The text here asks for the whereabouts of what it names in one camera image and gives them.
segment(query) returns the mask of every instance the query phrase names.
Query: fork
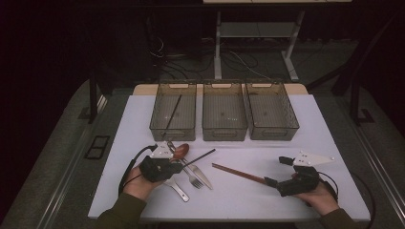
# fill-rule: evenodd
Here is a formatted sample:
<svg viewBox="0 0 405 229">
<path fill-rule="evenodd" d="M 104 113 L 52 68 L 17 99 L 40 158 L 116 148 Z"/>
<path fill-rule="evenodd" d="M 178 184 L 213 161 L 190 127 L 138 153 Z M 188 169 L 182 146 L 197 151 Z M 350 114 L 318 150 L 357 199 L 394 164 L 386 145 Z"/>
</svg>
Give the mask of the fork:
<svg viewBox="0 0 405 229">
<path fill-rule="evenodd" d="M 200 189 L 201 187 L 203 187 L 203 184 L 202 184 L 196 177 L 190 175 L 190 173 L 188 173 L 188 171 L 187 171 L 185 168 L 183 168 L 183 170 L 188 174 L 188 180 L 190 180 L 190 183 L 191 183 L 194 187 L 196 187 L 196 188 L 198 188 L 198 189 Z"/>
</svg>

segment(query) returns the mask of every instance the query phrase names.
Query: green sleeve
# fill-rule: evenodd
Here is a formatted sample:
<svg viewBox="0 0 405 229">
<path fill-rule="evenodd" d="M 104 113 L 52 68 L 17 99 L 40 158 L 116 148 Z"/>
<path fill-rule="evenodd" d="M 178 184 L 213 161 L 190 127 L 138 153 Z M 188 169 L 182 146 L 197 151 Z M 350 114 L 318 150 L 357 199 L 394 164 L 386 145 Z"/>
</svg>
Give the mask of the green sleeve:
<svg viewBox="0 0 405 229">
<path fill-rule="evenodd" d="M 139 228 L 139 218 L 146 202 L 122 193 L 113 208 L 103 212 L 96 221 L 95 229 Z"/>
<path fill-rule="evenodd" d="M 359 226 L 342 208 L 334 210 L 320 218 L 326 229 L 358 229 Z"/>
</svg>

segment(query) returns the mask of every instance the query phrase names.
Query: chopstick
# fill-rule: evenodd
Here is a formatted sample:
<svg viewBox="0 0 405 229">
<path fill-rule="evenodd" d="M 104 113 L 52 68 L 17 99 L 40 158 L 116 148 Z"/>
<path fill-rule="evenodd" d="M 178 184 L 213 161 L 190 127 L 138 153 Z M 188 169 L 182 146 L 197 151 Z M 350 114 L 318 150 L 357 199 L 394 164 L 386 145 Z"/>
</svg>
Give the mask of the chopstick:
<svg viewBox="0 0 405 229">
<path fill-rule="evenodd" d="M 230 169 L 230 168 L 227 168 L 222 165 L 215 164 L 215 163 L 212 163 L 212 167 L 229 172 L 230 174 L 233 174 L 233 175 L 237 175 L 237 176 L 244 177 L 244 178 L 247 178 L 247 179 L 262 183 L 262 184 L 266 184 L 266 181 L 261 177 L 256 177 L 254 175 L 246 174 L 244 172 Z"/>
<path fill-rule="evenodd" d="M 190 161 L 190 162 L 184 164 L 183 168 L 184 168 L 185 166 L 188 166 L 188 165 L 190 165 L 190 164 L 196 162 L 197 160 L 199 160 L 199 159 L 201 159 L 201 158 L 203 158 L 203 157 L 205 157 L 205 156 L 207 156 L 207 155 L 213 153 L 214 151 L 215 151 L 215 149 L 212 149 L 212 150 L 210 150 L 208 153 L 205 153 L 205 154 L 203 154 L 202 156 L 199 156 L 199 157 L 193 159 L 192 161 Z"/>
</svg>

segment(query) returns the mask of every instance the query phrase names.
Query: table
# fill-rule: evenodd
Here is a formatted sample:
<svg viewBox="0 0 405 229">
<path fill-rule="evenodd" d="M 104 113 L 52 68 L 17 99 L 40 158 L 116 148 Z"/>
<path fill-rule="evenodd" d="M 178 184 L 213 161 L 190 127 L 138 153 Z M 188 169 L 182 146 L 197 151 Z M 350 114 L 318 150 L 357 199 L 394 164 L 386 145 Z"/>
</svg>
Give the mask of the table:
<svg viewBox="0 0 405 229">
<path fill-rule="evenodd" d="M 157 85 L 139 85 L 130 96 L 119 124 L 116 139 L 107 159 L 94 201 L 90 218 L 97 218 L 111 208 L 117 199 L 119 181 L 130 160 L 146 145 L 156 142 L 152 138 L 149 121 L 155 101 Z M 278 162 L 278 156 L 296 157 L 300 151 L 321 156 L 333 156 L 335 162 L 315 166 L 331 177 L 339 186 L 339 204 L 354 220 L 370 220 L 367 206 L 360 196 L 352 177 L 340 156 L 330 131 L 313 96 L 306 94 L 299 84 L 287 84 L 289 99 L 300 129 L 292 141 L 252 141 L 246 134 L 242 142 L 204 142 L 201 128 L 202 101 L 197 96 L 196 136 L 187 142 L 192 160 L 215 148 L 216 152 L 196 162 L 213 184 L 194 188 L 185 173 L 175 176 L 183 191 L 190 197 L 183 202 L 170 187 L 161 185 L 153 191 L 141 215 L 141 222 L 156 221 L 303 221 L 316 219 L 317 214 L 300 199 L 282 198 L 277 190 L 217 170 L 211 163 L 244 171 L 257 177 L 290 179 L 292 167 Z M 174 142 L 179 146 L 183 142 Z M 147 154 L 143 154 L 138 163 Z"/>
</svg>

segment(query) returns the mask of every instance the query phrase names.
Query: hand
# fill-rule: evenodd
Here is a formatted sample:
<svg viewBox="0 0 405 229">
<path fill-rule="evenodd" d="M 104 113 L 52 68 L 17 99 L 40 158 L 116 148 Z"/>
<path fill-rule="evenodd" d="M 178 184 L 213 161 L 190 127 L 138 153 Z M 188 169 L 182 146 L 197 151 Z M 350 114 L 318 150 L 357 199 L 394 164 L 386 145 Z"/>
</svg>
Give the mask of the hand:
<svg viewBox="0 0 405 229">
<path fill-rule="evenodd" d="M 310 204 L 321 216 L 340 208 L 328 188 L 322 182 L 319 182 L 314 190 L 294 195 L 294 197 Z"/>
<path fill-rule="evenodd" d="M 133 168 L 127 177 L 126 185 L 124 186 L 123 193 L 129 194 L 136 198 L 140 198 L 146 201 L 149 194 L 159 185 L 163 184 L 163 181 L 151 182 L 140 174 L 139 167 Z"/>
</svg>

